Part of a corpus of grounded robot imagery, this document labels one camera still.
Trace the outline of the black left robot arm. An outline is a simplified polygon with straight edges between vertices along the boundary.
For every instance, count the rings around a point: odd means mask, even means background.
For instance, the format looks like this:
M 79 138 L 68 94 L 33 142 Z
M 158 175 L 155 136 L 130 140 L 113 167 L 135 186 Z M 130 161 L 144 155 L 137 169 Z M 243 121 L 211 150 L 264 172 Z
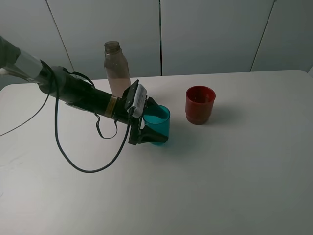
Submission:
M 129 143 L 132 145 L 168 141 L 168 136 L 150 127 L 141 127 L 147 108 L 152 108 L 149 113 L 158 118 L 164 118 L 166 113 L 151 97 L 147 97 L 146 89 L 138 80 L 124 91 L 122 97 L 116 97 L 97 89 L 86 76 L 78 79 L 77 72 L 50 67 L 4 38 L 0 39 L 0 72 L 36 83 L 43 93 L 64 101 L 70 107 L 129 125 Z

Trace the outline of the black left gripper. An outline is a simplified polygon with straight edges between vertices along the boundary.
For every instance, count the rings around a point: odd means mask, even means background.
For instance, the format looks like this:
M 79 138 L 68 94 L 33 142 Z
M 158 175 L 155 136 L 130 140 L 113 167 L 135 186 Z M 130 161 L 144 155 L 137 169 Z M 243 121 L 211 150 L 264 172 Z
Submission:
M 142 143 L 166 143 L 168 136 L 161 134 L 149 126 L 141 127 L 143 110 L 145 114 L 158 118 L 165 117 L 165 111 L 155 102 L 152 97 L 147 97 L 147 90 L 136 80 L 127 88 L 122 97 L 117 99 L 114 108 L 113 119 L 129 125 L 129 144 L 137 145 Z

